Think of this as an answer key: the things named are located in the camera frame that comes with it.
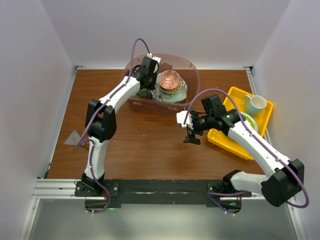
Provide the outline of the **white cream bowl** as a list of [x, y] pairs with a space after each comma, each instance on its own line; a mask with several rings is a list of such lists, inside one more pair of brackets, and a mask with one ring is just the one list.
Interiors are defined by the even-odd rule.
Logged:
[[178, 86], [178, 87], [176, 87], [176, 88], [173, 88], [173, 89], [164, 89], [164, 88], [162, 88], [162, 87], [160, 87], [160, 88], [161, 88], [161, 90], [162, 90], [163, 92], [166, 92], [166, 93], [168, 93], [168, 94], [173, 94], [173, 93], [178, 92], [178, 91], [182, 88], [182, 85], [180, 85], [180, 86]]

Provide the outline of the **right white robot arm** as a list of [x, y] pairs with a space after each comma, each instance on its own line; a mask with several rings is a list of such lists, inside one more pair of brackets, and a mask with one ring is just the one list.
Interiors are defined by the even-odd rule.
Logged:
[[243, 147], [264, 172], [261, 175], [234, 170], [225, 175], [222, 189], [226, 196], [257, 193], [272, 206], [279, 207], [303, 192], [305, 203], [301, 207], [309, 205], [309, 195], [304, 186], [305, 166], [299, 159], [291, 160], [272, 147], [246, 121], [237, 106], [226, 110], [216, 94], [203, 98], [201, 102], [204, 112], [188, 107], [176, 114], [177, 124], [187, 131], [184, 142], [200, 145], [196, 135], [211, 129], [221, 131]]

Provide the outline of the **red patterned bowl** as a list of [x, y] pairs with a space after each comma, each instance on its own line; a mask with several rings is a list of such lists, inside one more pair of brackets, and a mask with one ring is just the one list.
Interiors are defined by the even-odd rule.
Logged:
[[159, 86], [164, 89], [175, 89], [181, 85], [182, 78], [175, 70], [165, 70], [159, 74]]

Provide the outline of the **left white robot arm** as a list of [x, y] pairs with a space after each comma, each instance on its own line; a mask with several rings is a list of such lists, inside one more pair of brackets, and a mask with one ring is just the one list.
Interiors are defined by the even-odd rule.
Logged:
[[153, 90], [156, 85], [161, 58], [148, 54], [139, 65], [131, 68], [122, 81], [107, 95], [89, 101], [85, 130], [78, 146], [88, 143], [88, 160], [81, 176], [79, 191], [92, 196], [104, 194], [104, 162], [109, 141], [117, 130], [116, 113], [122, 105], [140, 90]]

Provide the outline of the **brown beige bowl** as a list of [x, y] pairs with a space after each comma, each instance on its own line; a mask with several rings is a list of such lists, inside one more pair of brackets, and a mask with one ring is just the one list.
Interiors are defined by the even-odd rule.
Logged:
[[135, 96], [140, 99], [148, 99], [150, 97], [150, 90], [146, 88], [140, 89]]

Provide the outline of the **yellow flower patterned bowl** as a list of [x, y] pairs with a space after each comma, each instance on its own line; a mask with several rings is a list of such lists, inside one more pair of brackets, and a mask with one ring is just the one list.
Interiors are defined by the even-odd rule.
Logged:
[[168, 95], [172, 95], [172, 94], [179, 92], [181, 88], [182, 88], [182, 85], [180, 85], [179, 87], [177, 87], [175, 89], [163, 89], [162, 87], [160, 87], [160, 90]]

